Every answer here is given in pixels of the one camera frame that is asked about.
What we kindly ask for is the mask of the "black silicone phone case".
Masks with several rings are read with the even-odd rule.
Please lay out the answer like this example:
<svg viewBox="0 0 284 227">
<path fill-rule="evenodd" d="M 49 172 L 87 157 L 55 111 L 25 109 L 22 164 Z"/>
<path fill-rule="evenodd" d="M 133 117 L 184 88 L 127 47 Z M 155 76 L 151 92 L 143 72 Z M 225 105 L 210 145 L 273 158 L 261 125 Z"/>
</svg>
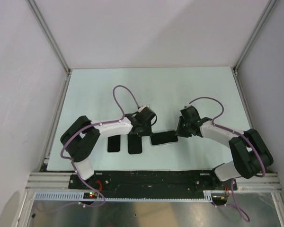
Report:
<svg viewBox="0 0 284 227">
<path fill-rule="evenodd" d="M 127 136 L 128 153 L 136 155 L 142 153 L 142 138 L 137 135 Z"/>
</svg>

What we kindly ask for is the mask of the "white-edged smartphone black screen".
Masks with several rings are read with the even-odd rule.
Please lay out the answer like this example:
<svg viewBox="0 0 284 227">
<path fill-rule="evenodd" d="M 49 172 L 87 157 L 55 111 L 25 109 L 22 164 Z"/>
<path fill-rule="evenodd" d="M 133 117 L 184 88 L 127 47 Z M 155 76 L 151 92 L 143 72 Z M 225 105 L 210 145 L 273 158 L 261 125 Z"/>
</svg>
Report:
<svg viewBox="0 0 284 227">
<path fill-rule="evenodd" d="M 121 149 L 121 136 L 115 135 L 108 137 L 107 151 L 109 153 L 120 152 Z"/>
</svg>

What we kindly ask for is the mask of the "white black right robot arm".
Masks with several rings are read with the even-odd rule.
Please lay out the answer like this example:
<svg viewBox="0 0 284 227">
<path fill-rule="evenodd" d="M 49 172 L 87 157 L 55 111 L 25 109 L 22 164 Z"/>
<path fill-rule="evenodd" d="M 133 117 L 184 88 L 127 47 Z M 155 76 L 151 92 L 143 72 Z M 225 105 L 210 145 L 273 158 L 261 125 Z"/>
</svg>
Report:
<svg viewBox="0 0 284 227">
<path fill-rule="evenodd" d="M 180 112 L 176 130 L 178 137 L 198 136 L 211 139 L 231 151 L 232 161 L 213 169 L 214 175 L 209 178 L 212 188 L 219 190 L 232 178 L 264 177 L 266 168 L 274 163 L 268 147 L 257 130 L 237 131 L 218 125 L 211 118 L 201 118 L 197 109 L 191 105 L 184 107 Z"/>
</svg>

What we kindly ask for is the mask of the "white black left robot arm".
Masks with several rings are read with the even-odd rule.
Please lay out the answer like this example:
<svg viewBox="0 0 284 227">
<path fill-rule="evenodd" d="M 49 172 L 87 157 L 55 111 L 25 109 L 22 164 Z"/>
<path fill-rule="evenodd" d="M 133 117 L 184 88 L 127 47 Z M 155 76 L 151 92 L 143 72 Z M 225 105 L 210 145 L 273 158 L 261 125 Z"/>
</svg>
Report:
<svg viewBox="0 0 284 227">
<path fill-rule="evenodd" d="M 60 138 L 63 145 L 61 157 L 71 161 L 80 176 L 80 185 L 92 188 L 96 178 L 89 156 L 98 139 L 117 135 L 150 136 L 151 121 L 156 118 L 157 115 L 147 105 L 141 106 L 135 113 L 125 114 L 121 120 L 92 122 L 81 116 Z"/>
</svg>

